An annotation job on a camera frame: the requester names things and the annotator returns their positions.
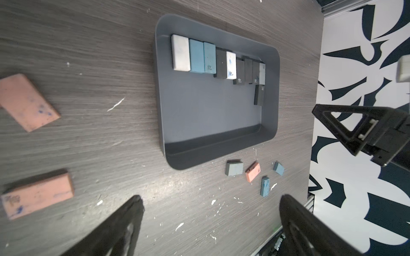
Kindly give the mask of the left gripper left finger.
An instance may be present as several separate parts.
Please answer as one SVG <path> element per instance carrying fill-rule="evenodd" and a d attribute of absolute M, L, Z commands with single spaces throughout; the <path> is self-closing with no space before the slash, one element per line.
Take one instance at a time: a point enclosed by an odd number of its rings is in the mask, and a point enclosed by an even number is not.
<path fill-rule="evenodd" d="M 143 200 L 134 195 L 64 256 L 133 256 L 144 215 Z"/>

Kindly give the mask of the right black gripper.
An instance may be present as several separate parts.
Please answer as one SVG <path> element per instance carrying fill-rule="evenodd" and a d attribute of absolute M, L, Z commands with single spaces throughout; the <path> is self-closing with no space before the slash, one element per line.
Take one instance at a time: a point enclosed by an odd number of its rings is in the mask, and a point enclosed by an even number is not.
<path fill-rule="evenodd" d="M 410 114 L 390 107 L 317 104 L 315 118 L 356 156 L 365 153 L 385 167 L 410 168 Z"/>

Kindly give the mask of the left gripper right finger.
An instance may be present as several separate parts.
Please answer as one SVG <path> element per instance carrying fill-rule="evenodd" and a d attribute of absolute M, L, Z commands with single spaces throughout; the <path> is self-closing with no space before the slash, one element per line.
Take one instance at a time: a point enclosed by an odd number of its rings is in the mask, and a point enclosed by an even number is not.
<path fill-rule="evenodd" d="M 281 256 L 361 256 L 291 195 L 279 204 L 286 236 L 279 249 Z"/>

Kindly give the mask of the grey eraser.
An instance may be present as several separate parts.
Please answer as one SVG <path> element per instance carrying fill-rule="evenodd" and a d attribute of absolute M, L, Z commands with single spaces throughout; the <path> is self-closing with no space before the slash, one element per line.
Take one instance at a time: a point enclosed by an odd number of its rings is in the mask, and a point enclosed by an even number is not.
<path fill-rule="evenodd" d="M 243 162 L 238 161 L 238 160 L 227 161 L 225 174 L 228 177 L 242 175 L 243 174 Z"/>
<path fill-rule="evenodd" d="M 274 163 L 273 170 L 280 176 L 283 176 L 285 172 L 284 166 L 278 161 Z"/>

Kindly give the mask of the pink eraser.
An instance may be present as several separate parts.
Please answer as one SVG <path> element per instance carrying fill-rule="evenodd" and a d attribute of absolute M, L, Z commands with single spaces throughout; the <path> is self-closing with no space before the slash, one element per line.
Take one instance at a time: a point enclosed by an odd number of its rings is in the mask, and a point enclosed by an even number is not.
<path fill-rule="evenodd" d="M 15 220 L 74 197 L 74 185 L 64 169 L 28 177 L 4 186 L 3 209 Z"/>
<path fill-rule="evenodd" d="M 1 79 L 1 107 L 26 132 L 37 130 L 61 118 L 61 115 L 23 74 Z"/>
<path fill-rule="evenodd" d="M 255 161 L 245 172 L 247 181 L 252 183 L 252 181 L 260 174 L 260 172 L 260 164 Z"/>

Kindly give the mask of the black eraser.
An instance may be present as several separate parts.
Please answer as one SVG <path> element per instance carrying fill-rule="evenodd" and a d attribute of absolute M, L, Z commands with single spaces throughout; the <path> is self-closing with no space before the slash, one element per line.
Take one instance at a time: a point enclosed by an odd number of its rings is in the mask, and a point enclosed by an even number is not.
<path fill-rule="evenodd" d="M 253 61 L 252 79 L 253 79 L 253 84 L 259 84 L 259 62 L 258 61 Z"/>
<path fill-rule="evenodd" d="M 227 55 L 226 51 L 216 48 L 216 73 L 214 78 L 227 79 Z"/>
<path fill-rule="evenodd" d="M 244 58 L 245 63 L 245 83 L 253 83 L 253 61 L 250 58 Z"/>
<path fill-rule="evenodd" d="M 264 105 L 264 93 L 265 93 L 264 85 L 255 86 L 254 105 L 256 106 Z"/>
<path fill-rule="evenodd" d="M 235 85 L 245 84 L 245 62 L 243 60 L 236 60 L 236 79 L 233 80 Z"/>

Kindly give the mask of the blue eraser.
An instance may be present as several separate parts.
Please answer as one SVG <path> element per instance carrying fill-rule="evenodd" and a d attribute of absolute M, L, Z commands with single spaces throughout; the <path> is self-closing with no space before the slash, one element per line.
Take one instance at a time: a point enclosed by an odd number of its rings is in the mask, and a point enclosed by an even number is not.
<path fill-rule="evenodd" d="M 270 178 L 268 176 L 263 176 L 261 180 L 260 195 L 262 197 L 267 197 L 269 192 L 270 192 Z"/>
<path fill-rule="evenodd" d="M 195 39 L 189 39 L 189 50 L 190 72 L 203 74 L 205 72 L 204 43 Z"/>
<path fill-rule="evenodd" d="M 266 83 L 266 65 L 259 63 L 259 85 L 265 85 Z"/>

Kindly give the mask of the black eraser bottom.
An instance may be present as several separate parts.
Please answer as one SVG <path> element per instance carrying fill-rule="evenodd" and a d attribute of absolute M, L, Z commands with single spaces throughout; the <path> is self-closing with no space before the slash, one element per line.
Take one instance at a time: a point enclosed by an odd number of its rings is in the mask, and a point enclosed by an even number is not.
<path fill-rule="evenodd" d="M 245 63 L 245 83 L 253 83 L 253 61 L 250 58 L 244 58 Z"/>

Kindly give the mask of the dark grey storage box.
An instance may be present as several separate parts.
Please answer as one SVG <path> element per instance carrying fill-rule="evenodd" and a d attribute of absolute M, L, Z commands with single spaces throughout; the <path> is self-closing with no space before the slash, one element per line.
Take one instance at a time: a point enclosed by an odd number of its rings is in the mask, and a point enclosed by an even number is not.
<path fill-rule="evenodd" d="M 175 71 L 174 34 L 265 63 L 263 105 L 254 103 L 254 84 L 235 85 L 209 74 Z M 173 169 L 185 170 L 275 137 L 280 88 L 275 47 L 174 14 L 159 19 L 153 47 L 160 147 Z"/>

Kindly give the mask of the white eraser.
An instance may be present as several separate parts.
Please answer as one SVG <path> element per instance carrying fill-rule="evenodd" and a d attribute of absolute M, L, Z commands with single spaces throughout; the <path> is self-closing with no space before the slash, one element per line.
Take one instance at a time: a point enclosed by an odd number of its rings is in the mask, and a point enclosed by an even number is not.
<path fill-rule="evenodd" d="M 173 69 L 176 71 L 190 71 L 189 39 L 180 35 L 171 36 L 173 52 Z"/>
<path fill-rule="evenodd" d="M 226 51 L 226 70 L 228 80 L 237 78 L 236 54 L 233 52 Z"/>

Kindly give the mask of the teal eraser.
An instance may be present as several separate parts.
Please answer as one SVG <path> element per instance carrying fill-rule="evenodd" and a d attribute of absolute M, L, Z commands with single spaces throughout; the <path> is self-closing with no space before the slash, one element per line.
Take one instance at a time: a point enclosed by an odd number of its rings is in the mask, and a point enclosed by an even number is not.
<path fill-rule="evenodd" d="M 204 42 L 204 65 L 206 74 L 216 74 L 216 46 Z"/>

